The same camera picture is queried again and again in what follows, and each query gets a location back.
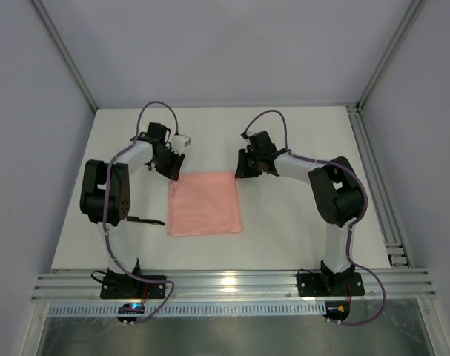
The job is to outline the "pink cloth napkin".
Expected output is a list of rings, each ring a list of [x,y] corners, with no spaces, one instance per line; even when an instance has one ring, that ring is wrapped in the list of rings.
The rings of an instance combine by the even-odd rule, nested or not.
[[[239,234],[242,215],[231,171],[185,174],[168,188],[168,235]]]

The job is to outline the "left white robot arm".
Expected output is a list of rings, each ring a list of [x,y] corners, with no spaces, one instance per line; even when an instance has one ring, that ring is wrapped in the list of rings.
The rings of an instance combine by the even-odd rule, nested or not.
[[[107,273],[145,282],[139,258],[131,244],[127,217],[132,203],[130,177],[148,167],[170,181],[179,179],[185,149],[191,138],[152,122],[145,132],[137,132],[126,148],[109,162],[90,159],[85,163],[80,193],[80,210],[98,226],[109,258]]]

